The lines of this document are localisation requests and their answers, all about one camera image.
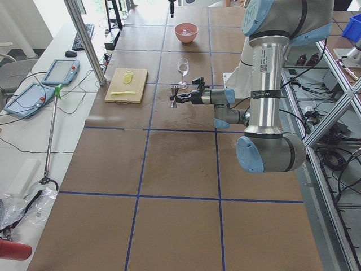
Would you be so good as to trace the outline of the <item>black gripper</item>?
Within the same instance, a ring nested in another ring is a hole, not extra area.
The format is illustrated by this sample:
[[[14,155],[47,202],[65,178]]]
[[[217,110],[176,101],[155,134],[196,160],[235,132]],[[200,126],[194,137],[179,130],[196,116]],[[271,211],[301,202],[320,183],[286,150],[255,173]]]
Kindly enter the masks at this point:
[[[199,90],[193,90],[191,93],[170,96],[169,99],[176,99],[176,102],[181,104],[186,102],[191,102],[192,104],[202,104],[202,92]]]

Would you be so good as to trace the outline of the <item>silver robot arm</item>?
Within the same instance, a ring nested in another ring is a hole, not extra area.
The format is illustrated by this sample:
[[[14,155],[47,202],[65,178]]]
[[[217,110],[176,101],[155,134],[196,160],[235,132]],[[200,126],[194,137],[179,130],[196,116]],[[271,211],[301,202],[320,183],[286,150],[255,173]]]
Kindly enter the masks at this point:
[[[224,88],[210,89],[203,78],[195,79],[197,88],[188,93],[179,94],[173,86],[171,106],[211,104],[216,128],[245,125],[236,143],[237,159],[245,171],[297,169],[305,161],[305,145],[279,123],[285,49],[327,38],[333,8],[333,1],[246,1],[241,61]]]

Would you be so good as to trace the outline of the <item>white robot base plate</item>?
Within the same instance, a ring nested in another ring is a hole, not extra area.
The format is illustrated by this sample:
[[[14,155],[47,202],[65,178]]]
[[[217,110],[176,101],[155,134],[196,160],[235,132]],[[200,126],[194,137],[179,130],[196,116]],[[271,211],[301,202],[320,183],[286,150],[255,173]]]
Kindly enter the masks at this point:
[[[233,73],[224,73],[223,74],[223,84],[226,89],[233,89],[236,99],[244,99],[247,97],[244,85],[241,78],[237,74]]]

